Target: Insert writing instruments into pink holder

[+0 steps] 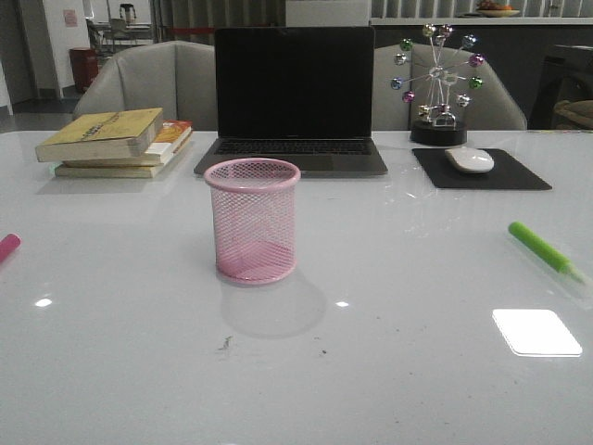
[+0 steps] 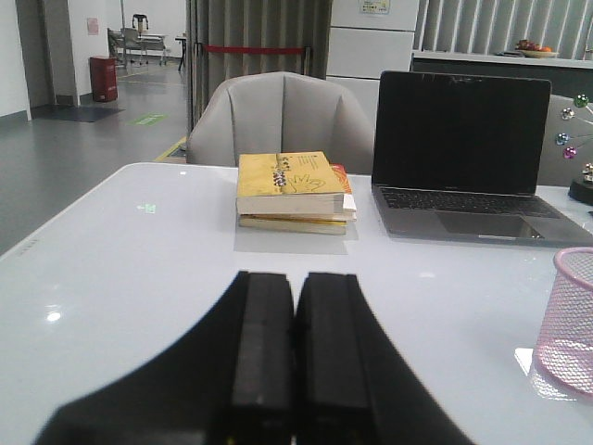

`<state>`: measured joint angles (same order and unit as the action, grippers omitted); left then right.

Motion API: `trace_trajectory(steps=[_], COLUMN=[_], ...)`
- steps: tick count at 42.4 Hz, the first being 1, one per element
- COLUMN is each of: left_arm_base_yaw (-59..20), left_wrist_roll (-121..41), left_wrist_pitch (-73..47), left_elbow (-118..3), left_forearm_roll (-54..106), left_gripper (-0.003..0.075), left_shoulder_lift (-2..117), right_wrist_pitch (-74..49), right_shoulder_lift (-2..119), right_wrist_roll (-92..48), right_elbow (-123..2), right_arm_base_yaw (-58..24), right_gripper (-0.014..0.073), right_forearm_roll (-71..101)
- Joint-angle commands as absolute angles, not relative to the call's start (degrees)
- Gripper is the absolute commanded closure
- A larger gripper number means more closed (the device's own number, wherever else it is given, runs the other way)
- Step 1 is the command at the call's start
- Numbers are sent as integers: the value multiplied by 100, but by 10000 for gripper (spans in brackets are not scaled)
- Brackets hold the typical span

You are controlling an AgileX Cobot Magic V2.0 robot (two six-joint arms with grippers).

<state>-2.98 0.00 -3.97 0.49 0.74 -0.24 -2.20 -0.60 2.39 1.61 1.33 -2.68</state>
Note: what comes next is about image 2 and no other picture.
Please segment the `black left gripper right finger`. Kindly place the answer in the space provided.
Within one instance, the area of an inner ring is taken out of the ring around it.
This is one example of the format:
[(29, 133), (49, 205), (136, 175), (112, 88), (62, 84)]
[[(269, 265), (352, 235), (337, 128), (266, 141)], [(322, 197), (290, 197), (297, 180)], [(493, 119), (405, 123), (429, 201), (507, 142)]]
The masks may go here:
[(356, 275), (309, 274), (295, 342), (297, 443), (471, 443), (391, 343)]

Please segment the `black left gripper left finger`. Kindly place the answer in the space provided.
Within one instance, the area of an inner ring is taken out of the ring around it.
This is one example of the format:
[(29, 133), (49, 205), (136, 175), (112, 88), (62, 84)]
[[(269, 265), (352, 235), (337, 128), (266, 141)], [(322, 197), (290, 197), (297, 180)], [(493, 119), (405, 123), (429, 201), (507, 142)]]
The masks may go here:
[(286, 277), (240, 272), (175, 343), (57, 409), (39, 444), (287, 444), (293, 298)]

